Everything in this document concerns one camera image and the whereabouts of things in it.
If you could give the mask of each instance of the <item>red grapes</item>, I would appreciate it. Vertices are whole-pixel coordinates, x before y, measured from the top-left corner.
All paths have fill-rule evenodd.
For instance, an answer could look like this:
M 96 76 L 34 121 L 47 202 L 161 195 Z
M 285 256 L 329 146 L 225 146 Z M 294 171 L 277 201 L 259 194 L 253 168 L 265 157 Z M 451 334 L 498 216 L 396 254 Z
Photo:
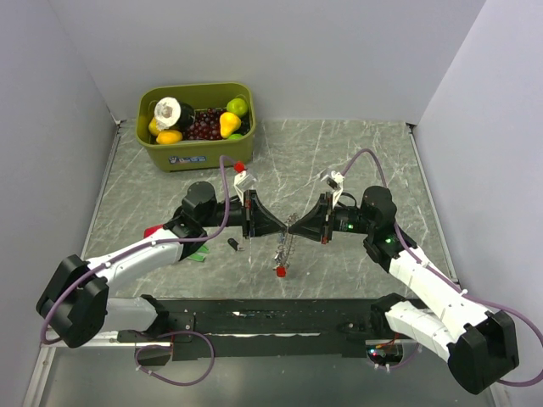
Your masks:
M 221 137 L 221 114 L 225 108 L 206 109 L 196 112 L 194 124 L 183 132 L 183 140 L 223 140 Z M 242 124 L 236 133 L 247 134 L 250 130 L 249 115 L 242 118 Z

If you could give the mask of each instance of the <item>gray marble surface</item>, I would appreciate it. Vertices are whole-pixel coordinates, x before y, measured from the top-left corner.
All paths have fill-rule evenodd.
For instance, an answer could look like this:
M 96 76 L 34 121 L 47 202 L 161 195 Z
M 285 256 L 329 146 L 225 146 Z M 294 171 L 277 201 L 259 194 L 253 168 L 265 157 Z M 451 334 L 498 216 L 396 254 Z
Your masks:
M 86 257 L 106 254 L 143 238 L 146 227 L 169 220 L 190 184 L 208 181 L 223 199 L 218 170 L 158 170 L 134 137 L 134 121 L 120 129 L 120 143 L 106 184 Z M 404 123 L 357 120 L 264 121 L 255 134 L 250 169 L 258 176 L 261 202 L 279 219 L 305 214 L 327 186 L 318 180 L 326 167 L 341 170 L 359 148 L 372 148 L 382 160 L 398 206 L 397 220 L 445 273 L 448 268 L 434 215 Z M 234 171 L 227 171 L 230 184 Z M 362 155 L 350 170 L 346 192 L 359 198 L 378 185 L 372 159 Z M 241 241 L 240 228 L 227 228 L 207 242 L 205 262 L 167 266 L 123 287 L 119 297 L 143 293 L 163 298 L 378 298 L 409 295 L 405 286 L 375 265 L 363 237 L 334 233 L 326 246 L 296 239 L 286 278 L 273 270 L 277 236 L 244 242 L 234 252 L 227 239 Z

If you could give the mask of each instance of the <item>white arm segment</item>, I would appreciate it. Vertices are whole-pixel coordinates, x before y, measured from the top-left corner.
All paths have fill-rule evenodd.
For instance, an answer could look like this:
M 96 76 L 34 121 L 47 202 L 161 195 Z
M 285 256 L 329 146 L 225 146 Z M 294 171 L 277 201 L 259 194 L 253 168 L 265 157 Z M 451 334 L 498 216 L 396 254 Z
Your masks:
M 464 298 L 428 270 L 425 266 L 432 264 L 420 248 L 413 252 L 423 261 L 422 264 L 404 250 L 398 259 L 390 262 L 389 273 L 406 284 L 434 312 L 448 329 L 452 342 L 456 343 L 466 331 L 464 326 L 476 326 L 485 321 L 488 318 L 485 312 L 489 310 Z
M 121 250 L 106 254 L 105 256 L 88 259 L 88 266 L 89 268 L 93 268 L 102 263 L 108 264 L 109 260 L 118 254 L 126 252 L 142 243 L 154 242 L 159 239 L 177 239 L 177 236 L 172 231 L 159 229 L 151 236 Z M 122 285 L 132 282 L 154 269 L 176 263 L 181 258 L 182 251 L 183 245 L 180 243 L 156 244 L 130 254 L 123 260 L 117 261 L 105 270 L 98 272 L 96 275 L 108 279 L 109 294 L 115 295 Z
M 141 297 L 108 299 L 107 311 L 101 332 L 147 331 L 157 316 L 154 306 Z
M 441 359 L 449 359 L 447 343 L 454 342 L 443 322 L 427 309 L 417 309 L 409 301 L 395 304 L 384 314 L 390 329 L 412 337 Z

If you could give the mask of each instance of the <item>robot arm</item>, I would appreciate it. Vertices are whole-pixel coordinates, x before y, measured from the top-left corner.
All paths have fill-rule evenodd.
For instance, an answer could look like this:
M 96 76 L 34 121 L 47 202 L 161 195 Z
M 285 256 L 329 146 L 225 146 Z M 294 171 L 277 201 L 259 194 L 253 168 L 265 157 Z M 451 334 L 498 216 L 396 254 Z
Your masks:
M 246 173 L 237 177 L 238 196 L 229 198 L 227 226 L 241 226 L 244 237 L 284 231 L 286 226 L 264 208 L 256 191 L 244 191 L 249 185 L 247 180 Z M 211 184 L 194 183 L 172 219 L 155 226 L 156 230 L 143 240 L 87 261 L 76 255 L 64 259 L 40 297 L 37 312 L 45 318 L 73 282 L 102 266 L 101 271 L 70 293 L 54 313 L 50 326 L 59 337 L 70 348 L 77 348 L 99 332 L 163 333 L 168 313 L 152 297 L 110 298 L 110 294 L 152 270 L 175 264 L 196 252 L 204 241 L 182 244 L 179 239 L 207 236 L 204 227 L 219 226 L 225 208 L 224 202 L 217 202 Z
M 334 192 L 321 194 L 313 209 L 289 227 L 289 233 L 322 244 L 332 240 L 334 231 L 367 235 L 363 245 L 369 257 L 428 307 L 417 309 L 397 294 L 383 297 L 372 307 L 372 328 L 376 332 L 392 331 L 415 339 L 445 360 L 460 385 L 474 394 L 518 366 L 512 318 L 504 311 L 493 313 L 464 298 L 452 282 L 446 282 L 422 249 L 395 224 L 396 206 L 389 189 L 369 187 L 360 207 L 348 207 L 338 205 L 342 176 L 325 174 L 323 179 Z

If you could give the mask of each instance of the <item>red cap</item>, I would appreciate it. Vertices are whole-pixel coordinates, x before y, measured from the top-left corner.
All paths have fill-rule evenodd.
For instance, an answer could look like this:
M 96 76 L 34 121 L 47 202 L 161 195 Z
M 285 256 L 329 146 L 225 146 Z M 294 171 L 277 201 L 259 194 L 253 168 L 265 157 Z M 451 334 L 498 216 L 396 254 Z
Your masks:
M 285 277 L 287 275 L 287 268 L 282 266 L 282 265 L 279 265 L 276 269 L 275 269 L 275 272 L 277 273 L 277 277 Z
M 236 164 L 234 164 L 234 170 L 236 172 L 244 172 L 245 171 L 245 165 L 241 161 L 238 161 Z
M 143 232 L 143 238 L 146 238 L 146 237 L 151 236 L 153 233 L 155 233 L 156 231 L 158 231 L 162 226 L 163 226 L 163 225 L 157 225 L 157 226 L 148 227 L 148 228 L 145 229 L 145 231 Z

